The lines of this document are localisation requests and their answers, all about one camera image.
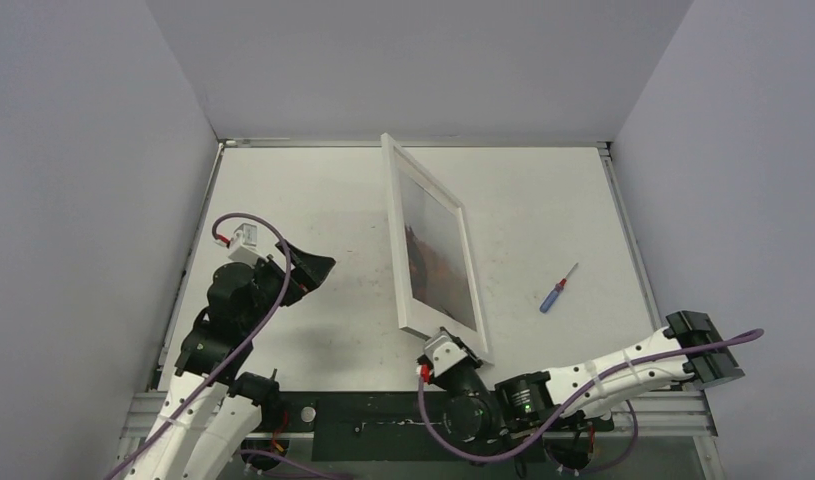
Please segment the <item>white picture frame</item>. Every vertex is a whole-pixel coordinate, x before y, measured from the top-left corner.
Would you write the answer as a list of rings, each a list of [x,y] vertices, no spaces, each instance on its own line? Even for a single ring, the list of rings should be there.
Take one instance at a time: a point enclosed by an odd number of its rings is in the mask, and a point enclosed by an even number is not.
[[[444,328],[494,364],[465,205],[393,136],[380,141],[399,329]]]

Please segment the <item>blue red screwdriver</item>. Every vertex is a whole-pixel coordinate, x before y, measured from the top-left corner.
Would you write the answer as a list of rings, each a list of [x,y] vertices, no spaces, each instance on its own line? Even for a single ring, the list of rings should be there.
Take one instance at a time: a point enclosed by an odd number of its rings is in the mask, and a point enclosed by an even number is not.
[[[546,295],[546,297],[544,298],[544,300],[542,301],[542,303],[539,306],[539,311],[541,313],[545,314],[552,308],[554,303],[557,301],[557,299],[560,297],[560,295],[565,290],[565,287],[566,287],[566,284],[567,284],[567,282],[569,280],[569,277],[574,274],[574,272],[577,270],[578,266],[579,266],[579,263],[576,262],[569,269],[569,271],[554,285],[553,289]]]

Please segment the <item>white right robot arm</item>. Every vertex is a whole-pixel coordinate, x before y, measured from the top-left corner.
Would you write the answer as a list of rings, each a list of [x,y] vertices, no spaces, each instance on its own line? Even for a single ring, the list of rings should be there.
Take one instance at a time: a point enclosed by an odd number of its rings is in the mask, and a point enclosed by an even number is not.
[[[762,336],[760,329],[724,339],[706,313],[678,311],[650,336],[610,354],[569,366],[524,373],[488,388],[483,362],[441,329],[417,360],[419,386],[448,395],[444,433],[426,428],[447,451],[469,462],[512,459],[549,430],[572,429],[608,415],[617,404],[670,385],[697,389],[744,377],[731,349]]]

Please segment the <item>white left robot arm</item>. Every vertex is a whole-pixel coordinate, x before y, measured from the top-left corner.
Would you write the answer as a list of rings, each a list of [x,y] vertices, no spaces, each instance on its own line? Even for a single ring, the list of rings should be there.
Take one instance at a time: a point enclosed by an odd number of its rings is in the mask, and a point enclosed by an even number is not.
[[[278,243],[281,267],[245,241],[227,246],[145,442],[109,478],[215,479],[248,434],[287,419],[275,377],[241,368],[262,322],[320,287],[336,261]]]

